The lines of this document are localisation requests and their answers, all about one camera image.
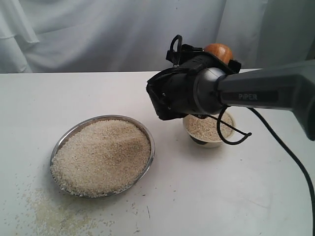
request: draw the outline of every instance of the fabric backdrop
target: fabric backdrop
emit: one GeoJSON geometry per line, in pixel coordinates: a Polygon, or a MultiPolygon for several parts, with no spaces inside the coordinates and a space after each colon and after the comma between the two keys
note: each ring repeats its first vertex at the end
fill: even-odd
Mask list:
{"type": "Polygon", "coordinates": [[[304,60],[314,0],[0,0],[0,73],[158,71],[172,38],[243,68],[304,60]]]}

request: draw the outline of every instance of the rice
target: rice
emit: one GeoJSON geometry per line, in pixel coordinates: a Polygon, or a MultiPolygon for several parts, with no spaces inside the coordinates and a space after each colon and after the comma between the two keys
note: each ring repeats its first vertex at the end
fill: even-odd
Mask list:
{"type": "MultiPolygon", "coordinates": [[[[222,121],[232,125],[232,118],[228,113],[224,113],[222,116],[222,121]]],[[[221,133],[223,137],[227,138],[232,133],[232,129],[224,124],[220,124],[221,133]]],[[[186,129],[195,138],[210,142],[210,141],[220,141],[220,137],[217,133],[217,121],[212,118],[199,119],[192,115],[187,116],[186,129]]]]}
{"type": "Polygon", "coordinates": [[[98,121],[72,136],[52,159],[51,173],[67,192],[91,198],[120,192],[148,163],[146,135],[123,120],[98,121]]]}

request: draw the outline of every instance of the power cord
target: power cord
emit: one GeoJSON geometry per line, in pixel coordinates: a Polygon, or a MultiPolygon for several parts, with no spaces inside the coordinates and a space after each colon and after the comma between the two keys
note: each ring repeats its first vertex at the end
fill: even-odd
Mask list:
{"type": "MultiPolygon", "coordinates": [[[[252,133],[244,133],[242,131],[237,130],[236,128],[234,128],[233,126],[225,123],[224,121],[222,121],[222,116],[224,114],[224,112],[226,111],[227,107],[224,107],[220,114],[219,117],[216,118],[214,116],[209,116],[210,118],[216,119],[217,120],[217,132],[219,137],[222,139],[222,141],[226,144],[229,145],[237,145],[242,143],[245,139],[247,139],[252,133]],[[227,140],[221,133],[221,127],[220,127],[220,123],[223,123],[224,125],[227,125],[228,127],[232,128],[233,130],[236,130],[237,132],[241,133],[244,135],[244,137],[236,142],[231,142],[229,140],[227,140]]],[[[304,165],[302,164],[302,162],[297,158],[297,156],[289,149],[289,147],[282,141],[282,139],[275,133],[275,131],[271,128],[271,126],[268,124],[268,122],[265,120],[265,118],[254,108],[248,108],[250,111],[252,111],[260,120],[261,122],[265,125],[265,127],[268,129],[268,131],[271,133],[271,135],[276,139],[276,141],[280,144],[280,146],[291,156],[291,158],[294,160],[294,162],[299,166],[300,170],[302,171],[302,173],[304,174],[304,177],[306,179],[307,185],[309,187],[309,191],[310,191],[310,196],[311,196],[311,204],[312,204],[312,222],[313,222],[313,236],[315,236],[315,192],[314,192],[314,187],[313,187],[313,183],[311,180],[311,177],[309,175],[309,173],[307,172],[307,170],[305,169],[304,165]]]]}

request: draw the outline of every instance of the white bowl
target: white bowl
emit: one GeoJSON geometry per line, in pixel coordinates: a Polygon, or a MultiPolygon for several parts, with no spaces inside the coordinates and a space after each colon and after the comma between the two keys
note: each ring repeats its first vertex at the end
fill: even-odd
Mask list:
{"type": "MultiPolygon", "coordinates": [[[[234,120],[233,116],[230,113],[228,113],[228,112],[225,112],[225,113],[227,113],[231,117],[232,126],[235,127],[236,123],[235,123],[235,120],[234,120]]],[[[219,141],[203,140],[203,139],[197,138],[195,135],[191,134],[186,128],[186,123],[188,121],[188,118],[189,118],[189,116],[186,116],[186,117],[183,118],[183,126],[184,126],[184,129],[186,130],[186,132],[189,134],[191,140],[193,140],[193,142],[195,144],[197,144],[198,146],[201,146],[203,148],[216,148],[216,147],[220,146],[221,144],[223,144],[222,140],[219,140],[219,141]]],[[[226,139],[230,138],[234,134],[234,132],[235,131],[232,130],[232,132],[230,133],[229,136],[226,137],[226,139]]]]}

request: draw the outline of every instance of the pile of rice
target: pile of rice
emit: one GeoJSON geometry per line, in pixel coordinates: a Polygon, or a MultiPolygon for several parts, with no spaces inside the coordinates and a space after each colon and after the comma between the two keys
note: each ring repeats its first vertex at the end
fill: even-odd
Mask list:
{"type": "MultiPolygon", "coordinates": [[[[220,137],[217,133],[217,121],[210,117],[205,119],[199,119],[192,115],[188,115],[186,118],[186,129],[195,138],[202,141],[220,141],[220,137]]],[[[222,121],[233,125],[232,118],[228,113],[224,113],[222,116],[222,121]]],[[[220,124],[221,133],[223,137],[227,138],[232,133],[232,129],[224,124],[220,124]]]]}
{"type": "Polygon", "coordinates": [[[123,120],[98,121],[72,136],[52,159],[51,173],[67,192],[91,198],[120,192],[148,163],[146,135],[123,120]]]}

